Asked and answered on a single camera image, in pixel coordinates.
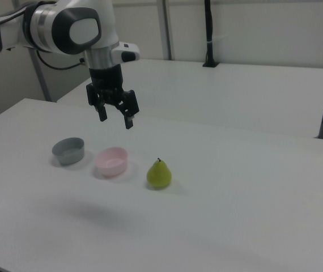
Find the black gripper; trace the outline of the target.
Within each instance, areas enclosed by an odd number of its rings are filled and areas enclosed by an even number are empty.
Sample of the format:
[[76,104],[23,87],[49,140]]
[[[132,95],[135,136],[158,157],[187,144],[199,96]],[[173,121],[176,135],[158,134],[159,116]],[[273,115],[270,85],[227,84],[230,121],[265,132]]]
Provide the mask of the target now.
[[133,127],[139,106],[133,90],[123,91],[121,65],[107,69],[89,69],[91,83],[86,85],[88,103],[94,106],[101,122],[107,119],[105,103],[114,105],[123,114],[126,129]]

